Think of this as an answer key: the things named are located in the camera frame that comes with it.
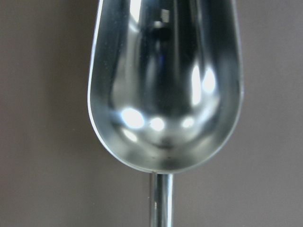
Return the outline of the silver metal ice scoop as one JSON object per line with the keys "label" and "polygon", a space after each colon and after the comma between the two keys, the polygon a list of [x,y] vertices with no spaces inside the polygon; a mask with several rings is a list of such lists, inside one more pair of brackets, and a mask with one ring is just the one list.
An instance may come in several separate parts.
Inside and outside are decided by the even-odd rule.
{"label": "silver metal ice scoop", "polygon": [[89,118],[113,157],[151,174],[151,227],[173,225],[174,174],[224,146],[243,93],[235,1],[99,1]]}

